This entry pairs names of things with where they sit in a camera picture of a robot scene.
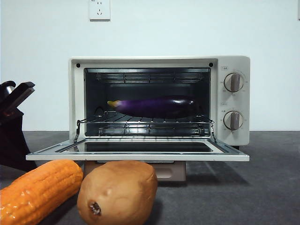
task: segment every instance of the corn cob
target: corn cob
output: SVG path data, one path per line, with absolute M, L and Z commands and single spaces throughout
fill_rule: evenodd
M 1 225 L 36 225 L 76 194 L 83 179 L 72 160 L 47 162 L 0 191 Z

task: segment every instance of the temperature knob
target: temperature knob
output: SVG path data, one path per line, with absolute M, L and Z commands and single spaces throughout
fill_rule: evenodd
M 228 74 L 224 80 L 224 85 L 227 90 L 237 92 L 243 87 L 243 77 L 238 73 Z
M 231 111 L 226 113 L 223 122 L 228 129 L 237 130 L 243 124 L 243 117 L 239 112 Z

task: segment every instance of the oven base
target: oven base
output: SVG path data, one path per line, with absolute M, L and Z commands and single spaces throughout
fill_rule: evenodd
M 105 162 L 85 161 L 84 176 Z M 149 163 L 156 171 L 158 181 L 186 181 L 186 162 L 174 161 L 172 163 Z

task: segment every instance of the eggplant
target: eggplant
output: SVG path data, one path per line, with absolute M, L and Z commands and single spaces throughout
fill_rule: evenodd
M 194 98 L 181 95 L 107 103 L 117 112 L 133 117 L 175 119 L 195 116 L 199 110 L 199 104 Z

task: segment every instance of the potato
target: potato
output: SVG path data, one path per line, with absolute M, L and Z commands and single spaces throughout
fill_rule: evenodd
M 83 179 L 77 208 L 89 225 L 142 225 L 151 213 L 157 187 L 151 165 L 108 162 Z

